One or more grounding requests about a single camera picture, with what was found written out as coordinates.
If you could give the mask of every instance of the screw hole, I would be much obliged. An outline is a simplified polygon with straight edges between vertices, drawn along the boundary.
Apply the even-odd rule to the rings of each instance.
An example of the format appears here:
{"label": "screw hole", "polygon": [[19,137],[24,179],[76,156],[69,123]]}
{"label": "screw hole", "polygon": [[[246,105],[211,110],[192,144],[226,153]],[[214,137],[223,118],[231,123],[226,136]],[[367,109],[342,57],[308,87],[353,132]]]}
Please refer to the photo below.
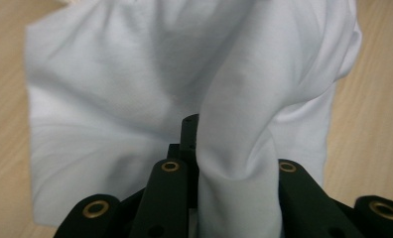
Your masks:
{"label": "screw hole", "polygon": [[297,170],[294,165],[287,162],[281,162],[279,166],[281,171],[288,172],[288,173],[292,173]]}
{"label": "screw hole", "polygon": [[84,210],[82,211],[82,215],[87,218],[96,218],[104,213],[109,209],[109,203],[105,200],[96,200],[89,203]]}
{"label": "screw hole", "polygon": [[393,220],[393,207],[380,202],[380,201],[371,201],[369,203],[369,208],[375,212],[376,214],[382,216],[383,218],[386,218],[388,220]]}
{"label": "screw hole", "polygon": [[179,164],[176,162],[165,162],[162,164],[162,170],[165,172],[175,172],[179,169]]}

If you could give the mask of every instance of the white cloth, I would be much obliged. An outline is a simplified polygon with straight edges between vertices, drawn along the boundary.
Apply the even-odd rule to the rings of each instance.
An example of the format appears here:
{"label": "white cloth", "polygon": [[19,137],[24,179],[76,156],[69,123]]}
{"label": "white cloth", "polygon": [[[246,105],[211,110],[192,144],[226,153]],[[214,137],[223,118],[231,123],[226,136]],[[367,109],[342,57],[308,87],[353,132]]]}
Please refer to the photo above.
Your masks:
{"label": "white cloth", "polygon": [[35,220],[142,188],[199,113],[200,237],[278,237],[277,159],[322,181],[360,41],[354,0],[86,0],[31,25]]}

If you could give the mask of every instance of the wooden surface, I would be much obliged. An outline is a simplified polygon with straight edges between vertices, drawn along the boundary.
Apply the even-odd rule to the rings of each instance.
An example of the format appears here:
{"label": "wooden surface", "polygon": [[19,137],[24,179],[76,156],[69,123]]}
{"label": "wooden surface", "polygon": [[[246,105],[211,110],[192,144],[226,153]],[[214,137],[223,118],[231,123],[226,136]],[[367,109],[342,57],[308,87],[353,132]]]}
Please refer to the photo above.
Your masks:
{"label": "wooden surface", "polygon": [[[52,237],[32,220],[25,26],[62,5],[0,0],[0,237]],[[328,139],[326,191],[352,205],[364,194],[393,199],[393,0],[361,0],[364,44],[338,87]]]}

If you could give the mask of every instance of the light wood grain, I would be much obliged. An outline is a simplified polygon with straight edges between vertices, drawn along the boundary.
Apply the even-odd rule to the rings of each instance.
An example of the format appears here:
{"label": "light wood grain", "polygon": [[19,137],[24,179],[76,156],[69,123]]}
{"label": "light wood grain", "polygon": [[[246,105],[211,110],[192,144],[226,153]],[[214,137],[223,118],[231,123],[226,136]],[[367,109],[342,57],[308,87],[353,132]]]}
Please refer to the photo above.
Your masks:
{"label": "light wood grain", "polygon": [[350,205],[368,194],[393,199],[393,0],[359,1],[358,18],[363,46],[337,89],[325,183]]}
{"label": "light wood grain", "polygon": [[[33,223],[24,29],[62,5],[0,0],[0,238],[52,237]],[[364,194],[393,199],[393,0],[361,0],[364,42],[334,102],[326,191],[353,204]]]}

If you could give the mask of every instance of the fabric fold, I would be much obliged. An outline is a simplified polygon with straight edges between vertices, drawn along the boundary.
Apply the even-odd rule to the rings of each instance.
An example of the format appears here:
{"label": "fabric fold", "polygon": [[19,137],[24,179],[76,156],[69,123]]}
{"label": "fabric fold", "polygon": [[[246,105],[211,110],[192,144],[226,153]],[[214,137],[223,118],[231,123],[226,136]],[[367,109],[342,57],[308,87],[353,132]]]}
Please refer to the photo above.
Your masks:
{"label": "fabric fold", "polygon": [[279,237],[277,159],[322,182],[355,1],[83,0],[29,26],[35,220],[124,199],[199,113],[199,237]]}

